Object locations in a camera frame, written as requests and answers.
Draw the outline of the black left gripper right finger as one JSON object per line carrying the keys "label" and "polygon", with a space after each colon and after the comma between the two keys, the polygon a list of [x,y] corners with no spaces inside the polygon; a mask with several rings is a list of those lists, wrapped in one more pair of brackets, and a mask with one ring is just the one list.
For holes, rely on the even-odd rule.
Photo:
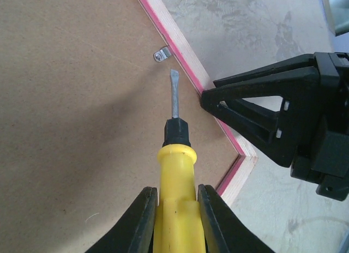
{"label": "black left gripper right finger", "polygon": [[211,185],[198,186],[207,252],[273,252],[234,214]]}

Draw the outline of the pink wooden photo frame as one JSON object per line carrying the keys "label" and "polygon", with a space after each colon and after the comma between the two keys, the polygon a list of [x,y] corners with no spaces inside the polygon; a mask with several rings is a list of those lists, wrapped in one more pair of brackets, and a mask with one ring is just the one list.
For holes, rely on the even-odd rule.
{"label": "pink wooden photo frame", "polygon": [[158,186],[163,45],[138,0],[1,0],[1,252],[84,252]]}

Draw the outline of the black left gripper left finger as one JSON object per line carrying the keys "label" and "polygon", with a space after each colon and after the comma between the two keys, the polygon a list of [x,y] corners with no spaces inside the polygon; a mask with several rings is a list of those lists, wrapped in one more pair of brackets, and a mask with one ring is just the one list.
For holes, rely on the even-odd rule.
{"label": "black left gripper left finger", "polygon": [[157,188],[143,188],[117,223],[87,252],[152,252],[157,205]]}

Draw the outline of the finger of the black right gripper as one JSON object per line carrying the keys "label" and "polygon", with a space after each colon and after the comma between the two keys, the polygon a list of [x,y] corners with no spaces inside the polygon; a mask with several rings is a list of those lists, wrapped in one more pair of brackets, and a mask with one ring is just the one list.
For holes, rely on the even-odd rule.
{"label": "finger of the black right gripper", "polygon": [[265,67],[247,71],[241,74],[229,76],[223,79],[213,81],[216,87],[222,87],[232,83],[247,81],[264,77],[268,75],[274,75],[286,71],[296,70],[305,67],[312,67],[315,65],[315,54],[302,54],[296,57],[286,59],[284,61],[276,62]]}

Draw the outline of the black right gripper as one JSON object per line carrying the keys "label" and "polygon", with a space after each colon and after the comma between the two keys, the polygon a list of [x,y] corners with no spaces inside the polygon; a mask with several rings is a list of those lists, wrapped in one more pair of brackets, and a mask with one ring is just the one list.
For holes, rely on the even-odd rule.
{"label": "black right gripper", "polygon": [[[317,184],[318,195],[344,201],[348,54],[316,52],[314,60],[317,69],[305,67],[204,91],[201,107],[276,164],[289,167],[293,160],[291,177]],[[273,96],[282,97],[279,111],[247,101]]]}

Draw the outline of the yellow handled screwdriver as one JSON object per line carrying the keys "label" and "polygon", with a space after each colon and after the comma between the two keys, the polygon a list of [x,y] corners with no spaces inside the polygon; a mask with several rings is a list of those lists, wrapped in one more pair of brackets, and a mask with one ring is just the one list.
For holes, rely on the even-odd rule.
{"label": "yellow handled screwdriver", "polygon": [[179,72],[170,70],[171,118],[164,127],[160,164],[160,195],[153,252],[206,252],[200,206],[196,198],[194,164],[197,154],[189,141],[188,123],[179,116]]}

